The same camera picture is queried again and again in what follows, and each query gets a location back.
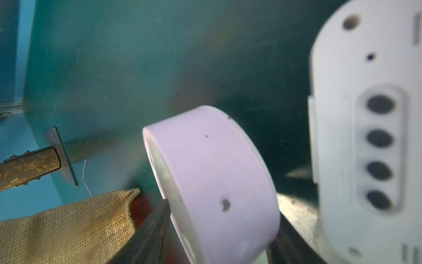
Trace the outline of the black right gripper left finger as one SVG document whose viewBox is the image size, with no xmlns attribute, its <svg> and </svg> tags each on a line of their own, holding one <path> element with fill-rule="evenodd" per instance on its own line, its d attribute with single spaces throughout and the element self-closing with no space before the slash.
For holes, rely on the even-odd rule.
<svg viewBox="0 0 422 264">
<path fill-rule="evenodd" d="M 170 226 L 170 205 L 164 199 L 109 264 L 163 264 Z"/>
</svg>

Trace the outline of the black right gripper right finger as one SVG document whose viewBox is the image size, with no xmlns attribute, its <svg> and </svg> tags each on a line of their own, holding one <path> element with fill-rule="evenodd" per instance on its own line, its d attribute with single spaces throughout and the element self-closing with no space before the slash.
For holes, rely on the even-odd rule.
<svg viewBox="0 0 422 264">
<path fill-rule="evenodd" d="M 279 230 L 266 253 L 269 264 L 326 264 L 281 212 Z"/>
</svg>

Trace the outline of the red burlap canvas bag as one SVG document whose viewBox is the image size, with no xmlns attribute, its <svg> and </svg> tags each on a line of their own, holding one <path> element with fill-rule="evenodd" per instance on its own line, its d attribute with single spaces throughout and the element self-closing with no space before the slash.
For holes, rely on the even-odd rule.
<svg viewBox="0 0 422 264">
<path fill-rule="evenodd" d="M 106 264 L 152 212 L 139 189 L 1 222 L 3 264 Z"/>
</svg>

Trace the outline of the pink round alarm clock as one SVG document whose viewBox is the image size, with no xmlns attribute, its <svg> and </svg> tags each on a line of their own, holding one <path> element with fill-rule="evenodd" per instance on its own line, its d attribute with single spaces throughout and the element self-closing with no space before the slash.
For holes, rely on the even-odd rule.
<svg viewBox="0 0 422 264">
<path fill-rule="evenodd" d="M 280 210 L 269 170 L 226 113 L 200 106 L 143 128 L 148 159 L 192 264 L 251 264 Z"/>
</svg>

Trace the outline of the white rectangular alarm clock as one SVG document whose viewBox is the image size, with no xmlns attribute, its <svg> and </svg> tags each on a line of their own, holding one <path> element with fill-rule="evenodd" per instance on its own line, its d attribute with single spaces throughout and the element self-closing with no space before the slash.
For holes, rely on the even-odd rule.
<svg viewBox="0 0 422 264">
<path fill-rule="evenodd" d="M 309 57 L 323 232 L 352 264 L 422 261 L 422 3 L 348 1 Z"/>
</svg>

